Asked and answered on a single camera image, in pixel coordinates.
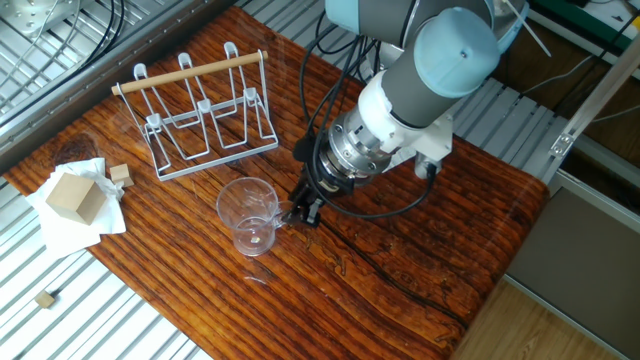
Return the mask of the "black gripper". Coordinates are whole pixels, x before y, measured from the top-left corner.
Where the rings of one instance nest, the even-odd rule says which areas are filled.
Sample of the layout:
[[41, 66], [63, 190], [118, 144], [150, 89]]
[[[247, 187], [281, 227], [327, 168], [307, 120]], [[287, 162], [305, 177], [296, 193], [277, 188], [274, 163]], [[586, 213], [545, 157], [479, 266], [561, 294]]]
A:
[[323, 206], [323, 203], [314, 203], [316, 200], [322, 201], [317, 190], [331, 200], [344, 197], [347, 193], [342, 187], [334, 184], [331, 179], [324, 178], [321, 171], [318, 171], [317, 178], [313, 178], [310, 167], [306, 166], [305, 175], [307, 194], [290, 198], [292, 205], [289, 220], [291, 223], [302, 223], [317, 228], [321, 221], [320, 209]]

